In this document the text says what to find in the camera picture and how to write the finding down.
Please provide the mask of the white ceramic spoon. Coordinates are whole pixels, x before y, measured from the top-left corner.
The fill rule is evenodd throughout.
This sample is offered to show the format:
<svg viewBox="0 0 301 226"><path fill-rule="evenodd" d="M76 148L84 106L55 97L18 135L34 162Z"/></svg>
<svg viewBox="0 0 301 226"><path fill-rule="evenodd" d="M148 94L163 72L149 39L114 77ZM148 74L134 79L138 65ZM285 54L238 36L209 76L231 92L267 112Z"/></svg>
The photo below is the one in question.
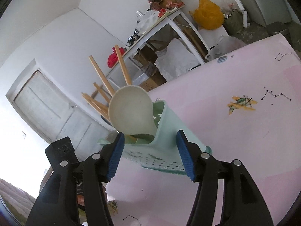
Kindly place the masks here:
<svg viewBox="0 0 301 226"><path fill-rule="evenodd" d="M119 132L126 135L156 135L153 102L139 86L128 85L117 90L109 103L108 113L111 124Z"/></svg>

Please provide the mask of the white panel door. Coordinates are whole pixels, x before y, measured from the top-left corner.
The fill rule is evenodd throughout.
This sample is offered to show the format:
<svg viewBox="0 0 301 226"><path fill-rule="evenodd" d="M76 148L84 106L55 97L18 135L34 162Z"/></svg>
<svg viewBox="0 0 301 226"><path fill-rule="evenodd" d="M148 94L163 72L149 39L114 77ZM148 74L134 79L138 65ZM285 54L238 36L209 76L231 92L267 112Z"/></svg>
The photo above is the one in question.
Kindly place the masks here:
<svg viewBox="0 0 301 226"><path fill-rule="evenodd" d="M79 160L100 151L98 141L109 137L109 129L77 107L38 70L19 76L7 98L22 119L48 143L69 137Z"/></svg>

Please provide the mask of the mint green utensil holder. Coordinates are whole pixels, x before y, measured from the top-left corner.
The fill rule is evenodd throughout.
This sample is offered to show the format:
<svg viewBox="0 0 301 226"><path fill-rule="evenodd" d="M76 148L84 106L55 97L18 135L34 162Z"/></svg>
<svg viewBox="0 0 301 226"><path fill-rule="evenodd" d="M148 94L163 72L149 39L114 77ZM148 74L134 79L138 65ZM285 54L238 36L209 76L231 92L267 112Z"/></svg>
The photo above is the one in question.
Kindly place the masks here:
<svg viewBox="0 0 301 226"><path fill-rule="evenodd" d="M141 165L142 168L157 170L163 173L185 175L177 145L176 134L182 130L189 142L199 146L202 152L212 153L209 146L204 145L195 134L167 105L160 100L153 103L153 118L157 127L154 139L127 137L122 157Z"/></svg>

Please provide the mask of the pink patterned table mat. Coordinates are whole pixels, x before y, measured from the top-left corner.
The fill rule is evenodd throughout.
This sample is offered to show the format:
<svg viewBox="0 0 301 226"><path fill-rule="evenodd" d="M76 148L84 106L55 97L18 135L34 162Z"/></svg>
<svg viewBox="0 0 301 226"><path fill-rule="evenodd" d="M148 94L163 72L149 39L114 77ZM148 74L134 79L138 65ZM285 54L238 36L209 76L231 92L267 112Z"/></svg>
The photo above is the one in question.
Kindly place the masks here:
<svg viewBox="0 0 301 226"><path fill-rule="evenodd" d="M239 159L274 224L300 193L300 58L275 35L213 60L150 92L163 99L213 156ZM187 176L122 159L107 185L114 225L185 225L198 185Z"/></svg>

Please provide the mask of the red plastic bag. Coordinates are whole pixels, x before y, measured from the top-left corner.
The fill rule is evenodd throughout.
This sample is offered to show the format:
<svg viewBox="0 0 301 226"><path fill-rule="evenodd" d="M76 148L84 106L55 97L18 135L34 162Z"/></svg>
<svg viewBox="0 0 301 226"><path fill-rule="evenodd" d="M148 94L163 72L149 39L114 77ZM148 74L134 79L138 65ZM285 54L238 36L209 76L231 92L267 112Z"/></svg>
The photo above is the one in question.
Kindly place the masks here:
<svg viewBox="0 0 301 226"><path fill-rule="evenodd" d="M115 48L113 47L112 50L113 50L113 53L109 55L108 60L107 60L107 66L109 68L112 68L118 61L118 56L116 54Z"/></svg>

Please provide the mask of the cardboard box on floor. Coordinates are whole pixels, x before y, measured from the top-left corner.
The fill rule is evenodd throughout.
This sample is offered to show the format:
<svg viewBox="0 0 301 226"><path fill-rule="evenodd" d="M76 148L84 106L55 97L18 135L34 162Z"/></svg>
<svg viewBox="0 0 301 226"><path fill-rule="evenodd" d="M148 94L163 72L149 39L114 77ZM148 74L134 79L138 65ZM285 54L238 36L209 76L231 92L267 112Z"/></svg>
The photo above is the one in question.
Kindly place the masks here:
<svg viewBox="0 0 301 226"><path fill-rule="evenodd" d="M139 87L143 88L146 92L149 92L160 85L165 84L166 82L167 80L159 72L156 72L149 79L141 83Z"/></svg>

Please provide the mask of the white sack under table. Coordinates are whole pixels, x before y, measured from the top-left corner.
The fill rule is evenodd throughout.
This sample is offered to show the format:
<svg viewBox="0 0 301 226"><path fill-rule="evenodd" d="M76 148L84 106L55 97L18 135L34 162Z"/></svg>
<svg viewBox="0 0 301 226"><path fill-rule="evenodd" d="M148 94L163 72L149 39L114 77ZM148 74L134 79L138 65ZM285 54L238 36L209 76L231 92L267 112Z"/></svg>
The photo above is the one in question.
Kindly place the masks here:
<svg viewBox="0 0 301 226"><path fill-rule="evenodd" d="M172 81L199 65L194 54L189 52L184 43L176 38L168 46L156 52L155 66L165 80Z"/></svg>

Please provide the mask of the clear plastic bag on table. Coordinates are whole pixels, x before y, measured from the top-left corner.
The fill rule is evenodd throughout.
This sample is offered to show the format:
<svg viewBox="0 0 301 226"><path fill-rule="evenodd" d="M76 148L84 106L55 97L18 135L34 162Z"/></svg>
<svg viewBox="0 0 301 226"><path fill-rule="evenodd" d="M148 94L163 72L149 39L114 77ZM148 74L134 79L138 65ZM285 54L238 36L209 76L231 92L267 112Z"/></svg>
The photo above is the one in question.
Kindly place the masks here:
<svg viewBox="0 0 301 226"><path fill-rule="evenodd" d="M148 29L150 29L158 20L159 20L159 11L149 10L140 19L139 23L136 26L136 29L139 32L139 34L142 35Z"/></svg>

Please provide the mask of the white long side table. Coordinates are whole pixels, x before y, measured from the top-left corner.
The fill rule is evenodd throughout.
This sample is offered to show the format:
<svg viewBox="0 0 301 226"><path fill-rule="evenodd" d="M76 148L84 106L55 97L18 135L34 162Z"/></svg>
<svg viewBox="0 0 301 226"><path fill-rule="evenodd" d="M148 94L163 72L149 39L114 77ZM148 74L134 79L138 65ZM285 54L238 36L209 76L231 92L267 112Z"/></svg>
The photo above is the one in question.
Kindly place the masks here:
<svg viewBox="0 0 301 226"><path fill-rule="evenodd" d="M162 50L173 38L181 38L188 50L196 57L199 65L205 64L209 46L198 32L198 27L185 15L182 8L164 14L156 24L145 32L122 56L124 60L140 54L147 45L152 50Z"/></svg>

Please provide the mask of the yellow plastic bag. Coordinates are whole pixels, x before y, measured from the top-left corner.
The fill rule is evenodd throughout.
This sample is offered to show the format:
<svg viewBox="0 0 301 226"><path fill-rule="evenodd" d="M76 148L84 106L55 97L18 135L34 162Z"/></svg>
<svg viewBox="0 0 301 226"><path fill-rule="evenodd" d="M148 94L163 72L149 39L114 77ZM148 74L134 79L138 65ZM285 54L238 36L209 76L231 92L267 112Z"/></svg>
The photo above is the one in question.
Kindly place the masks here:
<svg viewBox="0 0 301 226"><path fill-rule="evenodd" d="M189 14L199 27L206 30L218 29L224 23L220 7L210 0L199 0L198 8Z"/></svg>

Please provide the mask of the grey refrigerator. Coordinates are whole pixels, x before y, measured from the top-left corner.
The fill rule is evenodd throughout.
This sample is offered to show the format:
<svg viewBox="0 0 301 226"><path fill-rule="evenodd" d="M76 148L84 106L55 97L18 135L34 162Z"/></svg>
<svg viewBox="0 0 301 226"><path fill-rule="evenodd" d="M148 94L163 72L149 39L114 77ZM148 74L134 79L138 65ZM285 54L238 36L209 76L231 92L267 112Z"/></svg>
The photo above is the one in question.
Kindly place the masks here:
<svg viewBox="0 0 301 226"><path fill-rule="evenodd" d="M289 23L292 17L284 0L255 0L268 26L274 22Z"/></svg>

